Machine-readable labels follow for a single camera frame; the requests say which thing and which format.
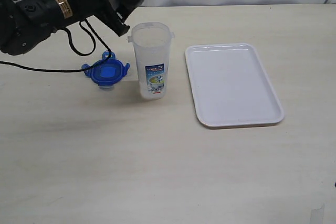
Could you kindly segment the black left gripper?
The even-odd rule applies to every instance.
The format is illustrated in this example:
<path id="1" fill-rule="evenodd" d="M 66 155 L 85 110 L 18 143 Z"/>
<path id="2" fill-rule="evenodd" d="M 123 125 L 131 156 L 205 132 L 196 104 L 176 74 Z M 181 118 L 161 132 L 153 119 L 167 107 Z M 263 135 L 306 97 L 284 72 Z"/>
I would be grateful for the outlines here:
<path id="1" fill-rule="evenodd" d="M 130 26 L 124 22 L 144 0 L 66 0 L 65 6 L 71 13 L 67 18 L 60 14 L 55 24 L 71 25 L 95 16 L 119 37 L 125 35 Z"/>

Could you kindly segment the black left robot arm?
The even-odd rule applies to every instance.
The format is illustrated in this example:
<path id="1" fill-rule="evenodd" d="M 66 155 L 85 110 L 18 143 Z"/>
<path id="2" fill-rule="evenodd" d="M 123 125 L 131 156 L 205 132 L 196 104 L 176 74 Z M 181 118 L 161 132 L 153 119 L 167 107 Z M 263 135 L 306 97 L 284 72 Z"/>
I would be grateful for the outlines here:
<path id="1" fill-rule="evenodd" d="M 118 36 L 130 28 L 108 0 L 1 0 L 1 52 L 25 54 L 52 33 L 91 16 Z"/>

